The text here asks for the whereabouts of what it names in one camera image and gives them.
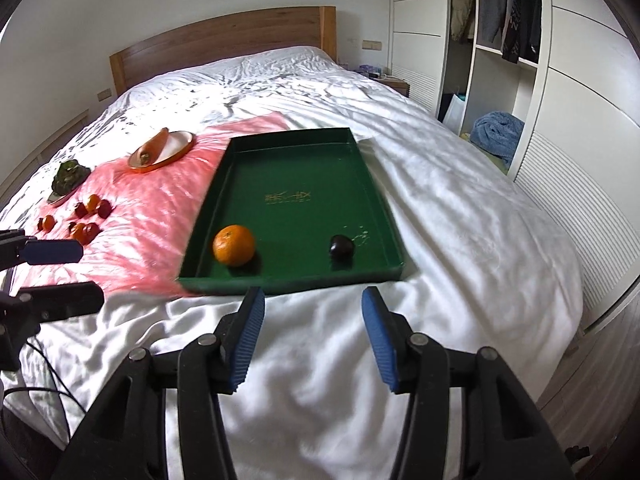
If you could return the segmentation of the small orange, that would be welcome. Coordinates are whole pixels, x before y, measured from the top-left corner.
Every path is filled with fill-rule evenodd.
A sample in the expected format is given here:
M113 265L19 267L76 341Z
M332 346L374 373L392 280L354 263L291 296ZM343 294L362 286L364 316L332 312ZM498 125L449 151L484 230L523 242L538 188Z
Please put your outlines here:
M51 232L53 230L53 228L56 225L56 220L53 216L51 216L50 214L47 214L43 219L42 219L42 229L44 232Z

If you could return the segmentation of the large orange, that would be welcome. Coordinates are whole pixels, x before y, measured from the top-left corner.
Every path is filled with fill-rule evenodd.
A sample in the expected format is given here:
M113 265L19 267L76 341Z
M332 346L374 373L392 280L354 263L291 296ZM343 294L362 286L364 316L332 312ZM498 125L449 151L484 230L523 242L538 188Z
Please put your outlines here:
M224 266L244 266L254 257L255 252L255 237L246 226L226 226L213 240L214 257Z
M89 244L89 237L87 232L87 225L85 223L79 222L76 223L70 229L70 238L72 240L76 240L82 246L86 246Z

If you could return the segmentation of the dark plum front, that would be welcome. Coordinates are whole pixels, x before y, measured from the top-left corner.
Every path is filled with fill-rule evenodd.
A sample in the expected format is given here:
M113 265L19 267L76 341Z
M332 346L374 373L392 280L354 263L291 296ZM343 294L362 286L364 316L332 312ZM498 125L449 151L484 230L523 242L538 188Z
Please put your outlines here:
M334 262L352 262L355 249L354 241L344 234L335 234L330 239L329 255Z

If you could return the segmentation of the white bed sheet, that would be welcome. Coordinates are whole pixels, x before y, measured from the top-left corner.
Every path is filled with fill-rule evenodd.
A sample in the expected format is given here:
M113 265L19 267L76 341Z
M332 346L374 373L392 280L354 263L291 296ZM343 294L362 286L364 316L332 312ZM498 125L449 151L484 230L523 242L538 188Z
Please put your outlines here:
M110 162L163 126L210 126L277 112L288 128L352 130L408 252L381 294L446 347L491 346L527 392L550 382L582 317L570 238L479 150L423 106L320 50L295 47L156 76L125 92L58 153ZM382 383L361 289L296 292L267 302L238 393L222 401L243 479L384 479L406 402ZM6 409L66 445L126 353L181 348L236 298L106 295L100 313L44 326L22 367L2 376Z

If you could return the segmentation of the pink plastic sheet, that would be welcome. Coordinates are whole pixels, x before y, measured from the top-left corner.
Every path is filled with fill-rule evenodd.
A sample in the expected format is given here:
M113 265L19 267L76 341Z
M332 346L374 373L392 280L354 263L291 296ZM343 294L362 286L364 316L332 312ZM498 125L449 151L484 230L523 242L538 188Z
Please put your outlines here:
M104 162L79 191L79 198L99 195L111 202L113 211L106 219L89 219L100 232L85 247L82 259L62 266L22 264L14 271L12 292L94 281L107 296L130 290L183 296L186 292L177 283L183 255L229 141L286 128L285 117L277 112L210 126L183 158L145 174L131 171L122 158Z

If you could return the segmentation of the green tray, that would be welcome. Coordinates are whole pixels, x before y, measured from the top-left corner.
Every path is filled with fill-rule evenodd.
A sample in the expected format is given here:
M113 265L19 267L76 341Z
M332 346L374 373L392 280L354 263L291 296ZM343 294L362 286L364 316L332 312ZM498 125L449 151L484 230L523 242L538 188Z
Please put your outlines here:
M226 226L249 228L256 255L228 268L213 254ZM335 234L356 246L352 262L329 255ZM400 279L404 252L386 201L352 132L324 128L231 139L209 183L178 283L201 295L268 295Z

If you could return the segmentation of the carrot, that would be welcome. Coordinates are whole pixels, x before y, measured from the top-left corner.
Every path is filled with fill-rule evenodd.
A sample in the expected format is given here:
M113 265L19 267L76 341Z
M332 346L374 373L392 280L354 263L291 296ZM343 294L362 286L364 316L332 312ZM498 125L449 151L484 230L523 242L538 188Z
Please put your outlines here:
M146 167L154 164L160 157L168 140L169 130L161 128L160 132L142 145L137 151L136 163L139 167Z

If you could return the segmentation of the orange rimmed white dish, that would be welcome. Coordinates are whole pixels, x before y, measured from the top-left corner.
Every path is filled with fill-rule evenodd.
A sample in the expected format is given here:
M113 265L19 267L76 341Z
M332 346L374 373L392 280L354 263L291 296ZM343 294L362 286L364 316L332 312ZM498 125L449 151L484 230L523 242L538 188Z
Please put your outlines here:
M186 153L189 153L191 151L191 148L194 147L195 141L196 141L196 135L193 133L190 133L189 131L186 131L186 130L169 131L169 136L168 136L166 145L163 151L160 153L160 157L157 159L156 162L154 162L154 164L146 167L139 167L136 163L137 151L139 149L137 148L128 157L127 166L133 172L137 172L138 174L144 174L145 172L153 171L155 169L160 169L163 166L170 165L173 162L176 162L177 160L179 160L180 158L183 158L183 156Z

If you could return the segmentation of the blue towel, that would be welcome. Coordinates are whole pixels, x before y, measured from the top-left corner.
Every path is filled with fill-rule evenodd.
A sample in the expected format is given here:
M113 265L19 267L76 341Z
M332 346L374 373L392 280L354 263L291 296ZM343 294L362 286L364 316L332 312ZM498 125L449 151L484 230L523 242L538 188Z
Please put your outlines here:
M521 119L495 110L474 122L470 142L497 157L506 168L509 168L520 143L524 126Z

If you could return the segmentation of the wooden nightstand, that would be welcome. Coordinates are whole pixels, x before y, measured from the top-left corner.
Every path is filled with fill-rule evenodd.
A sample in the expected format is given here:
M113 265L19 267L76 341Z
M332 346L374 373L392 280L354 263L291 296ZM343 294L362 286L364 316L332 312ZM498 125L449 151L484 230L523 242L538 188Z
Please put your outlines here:
M393 76L385 76L376 78L376 81L383 86L390 88L402 96L408 98L410 93L410 84L407 81Z

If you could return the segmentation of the wooden headboard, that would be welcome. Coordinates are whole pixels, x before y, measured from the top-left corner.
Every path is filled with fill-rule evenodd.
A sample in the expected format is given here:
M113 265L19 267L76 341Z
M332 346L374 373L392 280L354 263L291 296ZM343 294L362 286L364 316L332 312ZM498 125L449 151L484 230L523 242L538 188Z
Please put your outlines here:
M285 6L183 25L110 56L116 93L157 75L274 49L315 47L337 59L335 6Z

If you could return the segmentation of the white wardrobe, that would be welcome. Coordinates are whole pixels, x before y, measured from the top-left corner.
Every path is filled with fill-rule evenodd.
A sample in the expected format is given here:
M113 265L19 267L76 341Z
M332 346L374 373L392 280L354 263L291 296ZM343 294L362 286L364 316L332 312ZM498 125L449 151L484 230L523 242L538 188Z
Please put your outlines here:
M390 0L390 69L431 112L451 92L451 124L489 112L521 119L509 178L563 228L582 263L587 333L639 290L639 58L604 0L541 0L540 51L507 61L473 0L473 38L454 53L454 0Z

